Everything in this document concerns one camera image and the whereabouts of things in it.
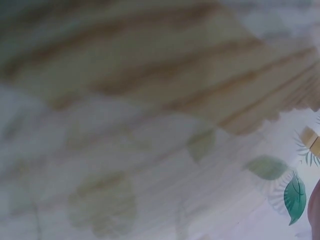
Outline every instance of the leaf sticker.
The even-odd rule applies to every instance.
[[[301,217],[307,204],[305,184],[296,172],[284,190],[283,199],[285,207],[291,217],[290,226]]]
[[[133,186],[124,172],[89,178],[68,198],[71,225],[89,228],[100,239],[128,234],[136,215]]]
[[[22,209],[32,210],[37,239],[41,240],[42,228],[37,202],[46,187],[46,180],[43,175],[32,172],[29,165],[22,159],[17,160],[14,168],[19,171],[19,175],[14,179],[13,184],[9,184],[6,189],[9,199],[8,208],[13,215]]]
[[[12,140],[23,127],[26,118],[26,111],[21,109],[20,112],[8,123],[2,132],[2,137],[6,141]]]
[[[195,163],[199,163],[215,144],[215,130],[213,128],[194,134],[187,142],[187,149]]]
[[[244,168],[261,179],[271,181],[280,178],[289,167],[277,157],[261,155],[247,163]]]

